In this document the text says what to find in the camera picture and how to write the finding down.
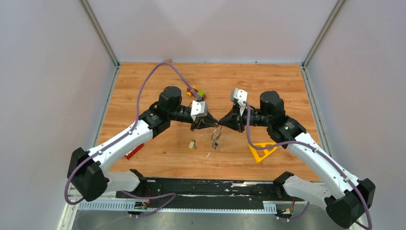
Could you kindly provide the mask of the large keyring with keys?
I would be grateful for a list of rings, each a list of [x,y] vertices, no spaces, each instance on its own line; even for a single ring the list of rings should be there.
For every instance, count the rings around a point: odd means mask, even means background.
[[[223,126],[219,126],[213,131],[213,134],[211,137],[211,141],[212,141],[211,146],[213,149],[217,149],[217,147],[218,147],[218,141],[222,134],[222,128],[223,128]]]

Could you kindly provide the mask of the silver key with yellow tag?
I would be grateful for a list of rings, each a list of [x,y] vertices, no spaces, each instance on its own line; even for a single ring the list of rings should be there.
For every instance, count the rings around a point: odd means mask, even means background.
[[[189,142],[189,145],[188,145],[188,149],[189,150],[192,150],[192,149],[197,149],[197,146],[196,146],[196,141],[194,140],[194,139],[192,139],[190,142]]]

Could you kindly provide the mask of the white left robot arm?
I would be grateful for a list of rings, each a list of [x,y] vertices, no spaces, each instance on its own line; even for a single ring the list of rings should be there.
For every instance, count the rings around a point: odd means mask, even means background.
[[[191,106],[184,106],[181,102],[180,88],[168,86],[158,100],[122,132],[89,150],[82,147],[74,150],[68,167],[68,184],[72,184],[88,202],[105,192],[128,191],[135,198],[143,197],[147,185],[135,172],[109,170],[116,161],[164,132],[171,121],[189,123],[192,131],[218,126],[203,99],[193,101]]]

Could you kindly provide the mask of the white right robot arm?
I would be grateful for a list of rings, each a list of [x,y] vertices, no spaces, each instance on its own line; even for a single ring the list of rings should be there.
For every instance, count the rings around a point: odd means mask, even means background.
[[[323,208],[342,228],[359,224],[365,216],[364,229],[370,230],[369,210],[375,184],[370,179],[359,179],[329,156],[297,120],[286,114],[284,101],[277,92],[263,92],[258,109],[253,109],[247,98],[246,91],[233,89],[230,96],[233,107],[219,120],[219,125],[246,134],[251,126],[265,127],[274,146],[281,146],[300,158],[322,180],[322,184],[317,184],[285,172],[274,180],[275,197],[279,200],[297,197]]]

